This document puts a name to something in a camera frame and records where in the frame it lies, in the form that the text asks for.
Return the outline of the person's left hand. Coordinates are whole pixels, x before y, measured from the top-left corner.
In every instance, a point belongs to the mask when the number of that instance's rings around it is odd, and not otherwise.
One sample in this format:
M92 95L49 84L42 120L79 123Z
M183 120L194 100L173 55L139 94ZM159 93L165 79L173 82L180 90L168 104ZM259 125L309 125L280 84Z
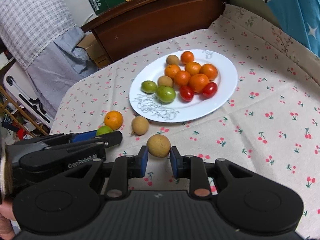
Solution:
M16 220L12 211L12 202L3 200L0 208L0 237L4 240L12 240L15 233L11 221Z

